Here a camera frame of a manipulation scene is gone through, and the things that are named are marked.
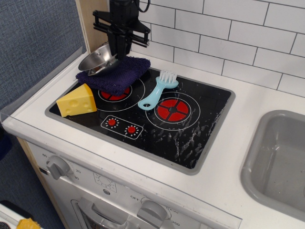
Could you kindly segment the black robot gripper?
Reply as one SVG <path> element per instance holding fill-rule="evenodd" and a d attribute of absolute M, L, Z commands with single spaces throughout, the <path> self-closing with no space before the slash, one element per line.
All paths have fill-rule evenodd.
<path fill-rule="evenodd" d="M 145 13 L 149 6 L 150 1 L 142 10 L 138 0 L 111 0 L 108 12 L 93 12 L 94 29 L 107 34 L 111 54 L 117 54 L 118 60 L 129 54 L 132 43 L 142 47 L 149 45 L 150 29 L 138 19 L 139 13 Z"/>

